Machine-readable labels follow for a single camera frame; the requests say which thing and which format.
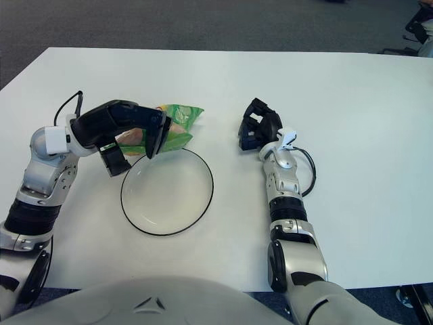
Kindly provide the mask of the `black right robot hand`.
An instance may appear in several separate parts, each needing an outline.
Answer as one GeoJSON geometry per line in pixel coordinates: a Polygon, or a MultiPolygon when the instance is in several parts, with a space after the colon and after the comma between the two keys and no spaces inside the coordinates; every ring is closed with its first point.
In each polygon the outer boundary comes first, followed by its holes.
{"type": "Polygon", "coordinates": [[[277,133],[281,128],[278,113],[260,99],[254,98],[246,108],[238,131],[239,147],[243,151],[261,149],[277,141],[277,133]]]}

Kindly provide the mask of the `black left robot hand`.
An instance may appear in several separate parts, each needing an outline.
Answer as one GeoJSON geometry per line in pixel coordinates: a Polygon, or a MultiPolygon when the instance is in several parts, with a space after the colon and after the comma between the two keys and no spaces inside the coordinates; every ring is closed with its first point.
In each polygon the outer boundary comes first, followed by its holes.
{"type": "Polygon", "coordinates": [[[152,159],[165,143],[172,123],[172,118],[164,111],[126,100],[112,100],[74,119],[70,126],[82,147],[98,149],[113,177],[131,168],[116,136],[135,128],[144,130],[145,155],[152,159]]]}

